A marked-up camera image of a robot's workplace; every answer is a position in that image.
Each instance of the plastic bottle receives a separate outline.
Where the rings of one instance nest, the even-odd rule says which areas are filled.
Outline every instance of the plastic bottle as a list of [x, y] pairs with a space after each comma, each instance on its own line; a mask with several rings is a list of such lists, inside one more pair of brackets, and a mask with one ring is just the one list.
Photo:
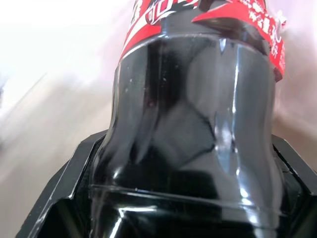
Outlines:
[[269, 43], [252, 23], [206, 16], [228, 6], [245, 7], [136, 2], [93, 162], [91, 237], [285, 237]]

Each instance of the bottle label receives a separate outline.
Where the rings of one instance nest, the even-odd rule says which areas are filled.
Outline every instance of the bottle label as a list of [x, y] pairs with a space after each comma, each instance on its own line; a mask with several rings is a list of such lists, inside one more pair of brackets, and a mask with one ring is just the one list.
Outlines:
[[[140, 41], [160, 34], [162, 19], [183, 10], [194, 10], [199, 3], [203, 4], [203, 2], [210, 4], [213, 1], [136, 0], [122, 56]], [[209, 8], [206, 12], [200, 11], [196, 17], [190, 20], [198, 23], [207, 19], [224, 17], [236, 18], [254, 26], [270, 44], [269, 59], [271, 63], [281, 75], [284, 75], [285, 45], [279, 36], [275, 19], [266, 10], [264, 0], [223, 0], [222, 4]]]

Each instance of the blurred background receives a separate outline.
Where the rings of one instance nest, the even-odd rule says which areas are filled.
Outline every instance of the blurred background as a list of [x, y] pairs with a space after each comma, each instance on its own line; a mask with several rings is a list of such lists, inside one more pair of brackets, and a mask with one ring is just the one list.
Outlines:
[[[288, 19], [289, 72], [276, 86], [274, 133], [317, 168], [316, 4], [300, 2], [268, 0], [274, 15], [283, 10]], [[2, 238], [15, 236], [80, 141], [108, 128], [113, 74], [133, 4], [0, 0]]]

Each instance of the cola bottle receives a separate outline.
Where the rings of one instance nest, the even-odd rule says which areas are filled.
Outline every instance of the cola bottle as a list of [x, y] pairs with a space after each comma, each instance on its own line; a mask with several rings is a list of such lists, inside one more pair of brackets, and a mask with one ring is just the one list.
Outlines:
[[90, 177], [90, 237], [286, 236], [272, 46], [251, 22], [219, 13], [245, 4], [136, 1]]

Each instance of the red label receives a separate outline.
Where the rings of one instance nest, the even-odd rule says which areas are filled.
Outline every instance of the red label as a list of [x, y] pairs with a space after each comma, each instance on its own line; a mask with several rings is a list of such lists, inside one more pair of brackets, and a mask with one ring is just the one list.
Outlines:
[[[174, 5], [182, 4], [181, 9], [188, 6], [195, 9], [198, 3], [199, 0], [136, 0], [122, 55], [138, 42], [161, 33], [160, 21], [178, 11]], [[285, 46], [275, 20], [266, 11], [264, 0], [225, 0], [223, 5], [198, 15], [192, 22], [221, 17], [236, 18], [254, 26], [271, 46], [270, 61], [284, 75]]]

